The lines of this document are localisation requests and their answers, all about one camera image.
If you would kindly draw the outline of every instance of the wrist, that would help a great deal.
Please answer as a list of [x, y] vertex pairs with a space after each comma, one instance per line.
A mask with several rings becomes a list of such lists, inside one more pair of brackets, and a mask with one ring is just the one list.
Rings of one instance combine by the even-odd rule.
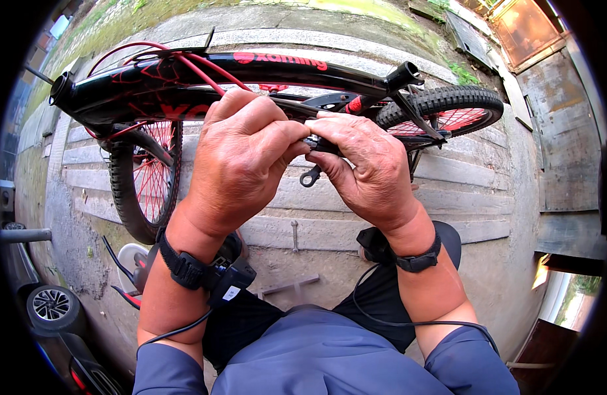
[[398, 257], [421, 255], [431, 248], [435, 240], [435, 227], [422, 204], [413, 218], [404, 225], [381, 231]]
[[185, 207], [181, 202], [174, 210], [165, 230], [167, 242], [178, 254], [186, 252], [209, 264], [227, 235], [205, 233], [189, 220]]

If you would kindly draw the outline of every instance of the red brake cable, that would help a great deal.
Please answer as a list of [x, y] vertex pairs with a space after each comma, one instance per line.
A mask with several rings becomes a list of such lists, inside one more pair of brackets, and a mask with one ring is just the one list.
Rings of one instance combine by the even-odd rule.
[[[128, 48], [128, 47], [134, 47], [134, 46], [138, 46], [138, 45], [146, 45], [149, 47], [154, 47], [154, 48], [158, 48], [158, 49], [162, 49], [162, 50], [170, 50], [171, 48], [169, 47], [165, 47], [165, 45], [156, 43], [156, 42], [149, 42], [149, 41], [137, 41], [137, 42], [131, 42], [131, 43], [127, 43], [125, 45], [122, 45], [120, 47], [117, 47], [115, 49], [113, 49], [112, 51], [106, 53], [105, 55], [102, 56], [101, 59], [99, 59], [97, 61], [97, 63], [95, 63], [95, 65], [93, 66], [92, 69], [90, 69], [90, 72], [88, 73], [88, 76], [90, 77], [93, 74], [93, 71], [95, 70], [95, 68], [97, 68], [97, 66], [99, 66], [99, 64], [106, 58], [108, 58], [110, 55], [112, 55], [113, 53], [120, 51], [122, 49]], [[225, 69], [223, 69], [222, 67], [216, 65], [215, 63], [204, 59], [201, 56], [198, 56], [196, 54], [189, 54], [186, 52], [172, 52], [172, 55], [180, 60], [181, 62], [183, 62], [187, 67], [189, 67], [189, 69], [191, 69], [192, 71], [194, 71], [200, 78], [202, 78], [210, 87], [212, 87], [214, 89], [214, 91], [216, 91], [220, 96], [224, 96], [224, 89], [220, 88], [220, 86], [215, 83], [211, 78], [209, 78], [208, 75], [205, 74], [204, 71], [202, 71], [201, 69], [199, 69], [196, 65], [194, 65], [191, 61], [189, 61], [189, 59], [193, 59], [198, 61], [199, 63], [211, 67], [213, 70], [215, 70], [216, 72], [218, 72], [220, 75], [222, 75], [223, 77], [227, 78], [229, 81], [231, 81], [232, 83], [234, 83], [235, 85], [237, 85], [238, 87], [246, 90], [246, 91], [251, 91], [246, 85], [244, 85], [240, 80], [238, 80], [237, 78], [235, 78], [233, 75], [231, 75], [228, 71], [226, 71]], [[132, 59], [128, 59], [126, 60], [123, 65], [127, 65], [128, 63], [130, 63], [132, 61]], [[134, 130], [144, 124], [146, 124], [147, 122], [139, 122], [133, 126], [130, 126], [129, 128], [126, 128], [124, 130], [118, 131], [117, 133], [110, 135], [106, 138], [103, 138], [101, 140], [111, 140], [112, 138], [116, 138], [130, 130]], [[88, 132], [89, 135], [91, 135], [93, 138], [96, 138], [99, 140], [99, 138], [90, 130], [88, 130], [88, 128], [85, 128], [86, 131]]]

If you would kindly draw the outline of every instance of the concrete ground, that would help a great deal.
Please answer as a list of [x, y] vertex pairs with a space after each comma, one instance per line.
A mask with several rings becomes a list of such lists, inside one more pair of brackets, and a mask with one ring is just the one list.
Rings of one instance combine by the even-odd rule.
[[[428, 87], [455, 83], [442, 57], [457, 54], [444, 37], [433, 49], [391, 23], [319, 10], [205, 8], [172, 17], [124, 41], [199, 42], [214, 20], [221, 32], [214, 37], [219, 40], [214, 45], [221, 51], [269, 47], [284, 54], [307, 55], [314, 50], [313, 58], [378, 75], [386, 75], [398, 59], [408, 57], [425, 73]], [[275, 41], [274, 37], [297, 36], [293, 29], [299, 31], [299, 38]], [[126, 55], [119, 54], [105, 66]], [[88, 72], [94, 60], [88, 59], [78, 78]], [[493, 77], [485, 76], [485, 81], [494, 84]], [[136, 364], [138, 312], [109, 288], [119, 285], [119, 279], [101, 236], [108, 237], [116, 251], [134, 240], [118, 223], [107, 170], [96, 143], [66, 115], [51, 119], [54, 122], [43, 123], [55, 129], [47, 139], [38, 137], [38, 128], [23, 130], [29, 134], [25, 141], [30, 143], [17, 160], [16, 214], [29, 227], [52, 228], [52, 242], [31, 243], [31, 256], [40, 274], [78, 294], [100, 346], [125, 375], [131, 375]], [[199, 122], [186, 122], [184, 127], [179, 198], [188, 188], [200, 128]], [[50, 157], [42, 158], [48, 144], [52, 145]], [[298, 177], [310, 166], [302, 157], [295, 159], [276, 198], [245, 224], [242, 232], [252, 246], [250, 263], [258, 272], [252, 291], [318, 273], [320, 280], [304, 286], [304, 292], [310, 303], [331, 308], [349, 294], [369, 267], [355, 256], [355, 237], [368, 224], [345, 207], [324, 175], [313, 188], [301, 187]], [[511, 360], [535, 322], [545, 292], [544, 286], [531, 290], [538, 219], [532, 135], [506, 105], [503, 118], [492, 127], [455, 138], [442, 150], [430, 148], [420, 161], [415, 183], [420, 186], [416, 196], [432, 218], [449, 222], [460, 232], [464, 244], [459, 272], [466, 292], [502, 358]], [[293, 219], [299, 223], [298, 253], [291, 251]], [[293, 303], [286, 294], [269, 295], [267, 300], [282, 309]], [[422, 360], [415, 343], [407, 355]], [[208, 364], [205, 379], [207, 383], [215, 379]]]

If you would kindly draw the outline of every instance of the hand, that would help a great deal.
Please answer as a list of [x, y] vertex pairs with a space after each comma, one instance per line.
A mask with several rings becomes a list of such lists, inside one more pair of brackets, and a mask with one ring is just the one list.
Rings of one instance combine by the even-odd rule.
[[221, 238], [275, 196], [286, 166], [310, 151], [310, 131], [265, 96], [235, 89], [213, 103], [196, 150], [191, 185], [179, 204], [199, 232]]
[[320, 112], [317, 118], [306, 121], [306, 126], [312, 133], [338, 145], [355, 167], [352, 169], [337, 155], [326, 152], [312, 151], [306, 159], [323, 169], [345, 204], [378, 227], [396, 253], [401, 250], [405, 252], [403, 255], [421, 253], [415, 251], [423, 249], [425, 243], [427, 246], [422, 252], [427, 250], [435, 237], [434, 230], [426, 229], [422, 232], [426, 237], [421, 237], [424, 242], [420, 240], [415, 248], [404, 249], [407, 238], [417, 241], [415, 232], [407, 232], [407, 227], [418, 214], [426, 215], [426, 212], [411, 192], [403, 144], [367, 118], [327, 112]]

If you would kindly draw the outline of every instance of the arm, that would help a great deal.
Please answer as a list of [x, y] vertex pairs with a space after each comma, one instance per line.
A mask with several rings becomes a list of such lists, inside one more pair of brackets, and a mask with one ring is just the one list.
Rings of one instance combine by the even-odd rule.
[[[306, 125], [327, 138], [355, 165], [336, 155], [311, 152], [307, 159], [321, 166], [347, 206], [378, 227], [398, 256], [420, 255], [435, 240], [435, 230], [422, 204], [413, 196], [406, 151], [402, 143], [369, 119], [338, 113], [319, 113]], [[398, 268], [402, 303], [411, 320], [477, 322], [446, 246], [437, 265], [420, 273]], [[418, 326], [415, 334], [428, 357], [457, 326]]]
[[[310, 151], [299, 141], [309, 134], [267, 97], [228, 91], [205, 117], [189, 193], [165, 232], [172, 248], [212, 262], [226, 235], [272, 200], [287, 164]], [[207, 300], [203, 289], [172, 280], [159, 253], [141, 300], [138, 343], [194, 322], [208, 311]], [[185, 352], [202, 367], [205, 325], [157, 343]]]

